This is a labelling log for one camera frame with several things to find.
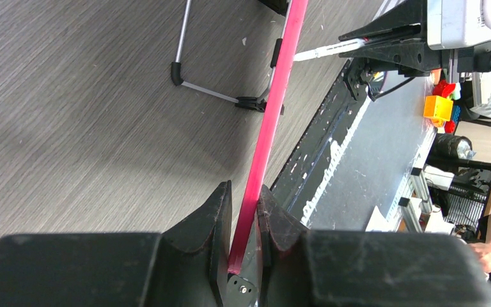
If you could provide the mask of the white marker pen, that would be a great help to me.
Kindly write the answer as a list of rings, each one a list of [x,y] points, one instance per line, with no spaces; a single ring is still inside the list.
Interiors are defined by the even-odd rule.
[[[321,46],[321,47],[317,47],[316,49],[297,53],[293,57],[293,60],[294,62],[300,62],[300,61],[307,61],[310,59],[322,58],[325,56],[332,56],[335,54],[350,52],[360,49],[361,47],[364,47],[367,43],[368,43],[367,38],[354,38],[344,42]]]

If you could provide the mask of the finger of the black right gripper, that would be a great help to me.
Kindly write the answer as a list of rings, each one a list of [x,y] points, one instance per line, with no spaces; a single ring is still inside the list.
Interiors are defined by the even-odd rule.
[[[371,37],[404,26],[420,24],[426,21],[426,14],[427,0],[402,1],[367,25],[342,34],[338,39],[343,42],[354,38]]]
[[[406,40],[368,44],[354,51],[339,54],[341,58],[366,58],[397,68],[426,72],[442,67],[442,51],[432,50],[424,40]]]

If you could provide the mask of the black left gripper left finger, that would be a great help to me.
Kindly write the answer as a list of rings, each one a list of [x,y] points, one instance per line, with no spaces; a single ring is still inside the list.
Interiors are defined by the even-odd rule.
[[[0,238],[0,306],[222,306],[231,182],[164,233]]]

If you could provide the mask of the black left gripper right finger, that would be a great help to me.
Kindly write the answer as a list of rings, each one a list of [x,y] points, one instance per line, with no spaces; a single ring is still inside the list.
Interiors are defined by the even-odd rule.
[[[485,273],[456,237],[310,230],[268,187],[257,218],[260,306],[491,306]]]

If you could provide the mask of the pink framed whiteboard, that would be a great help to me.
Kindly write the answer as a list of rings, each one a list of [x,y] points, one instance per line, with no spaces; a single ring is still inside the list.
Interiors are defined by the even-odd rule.
[[[307,6],[307,0],[290,1],[267,107],[263,115],[228,257],[230,274],[239,274],[242,268]]]

